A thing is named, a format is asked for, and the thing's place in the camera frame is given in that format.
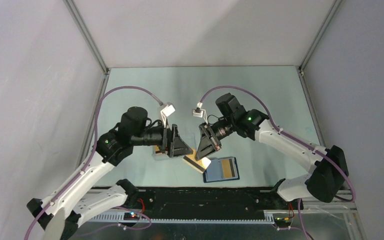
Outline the blue leather card holder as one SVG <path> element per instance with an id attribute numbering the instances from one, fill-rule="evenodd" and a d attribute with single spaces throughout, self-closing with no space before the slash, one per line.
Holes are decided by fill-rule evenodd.
<path id="1" fill-rule="evenodd" d="M 236 181 L 240 179 L 237 159 L 233 156 L 210 158 L 210 165 L 203 173 L 204 183 Z"/>

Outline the gold card with black stripe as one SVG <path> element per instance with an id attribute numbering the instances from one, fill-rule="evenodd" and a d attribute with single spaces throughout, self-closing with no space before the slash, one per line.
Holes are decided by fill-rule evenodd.
<path id="1" fill-rule="evenodd" d="M 220 163 L 222 169 L 222 177 L 224 179 L 234 179 L 238 177 L 234 158 L 222 159 Z"/>

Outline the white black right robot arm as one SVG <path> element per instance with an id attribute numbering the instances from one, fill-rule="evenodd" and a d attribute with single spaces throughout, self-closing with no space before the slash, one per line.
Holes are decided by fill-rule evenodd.
<path id="1" fill-rule="evenodd" d="M 330 203 L 349 175 L 345 153 L 333 145 L 330 148 L 305 141 L 275 125 L 267 114 L 257 110 L 246 110 L 231 93 L 216 101 L 222 118 L 213 124 L 199 125 L 201 134 L 195 159 L 201 160 L 221 150 L 222 139 L 232 133 L 266 144 L 293 158 L 306 174 L 292 179 L 279 180 L 271 194 L 271 204 L 284 209 L 291 201 L 314 197 Z"/>

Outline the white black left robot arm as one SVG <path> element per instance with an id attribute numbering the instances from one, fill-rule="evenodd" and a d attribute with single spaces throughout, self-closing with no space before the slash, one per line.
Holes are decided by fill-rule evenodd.
<path id="1" fill-rule="evenodd" d="M 55 227 L 53 240 L 67 240 L 91 218 L 112 208 L 133 208 L 139 203 L 138 189 L 127 179 L 88 199 L 84 195 L 95 183 L 133 154 L 136 146 L 157 146 L 170 158 L 193 153 L 180 137 L 178 127 L 167 127 L 161 120 L 149 121 L 148 112 L 130 107 L 118 122 L 94 144 L 87 159 L 49 196 L 33 198 L 27 208 L 44 231 Z"/>

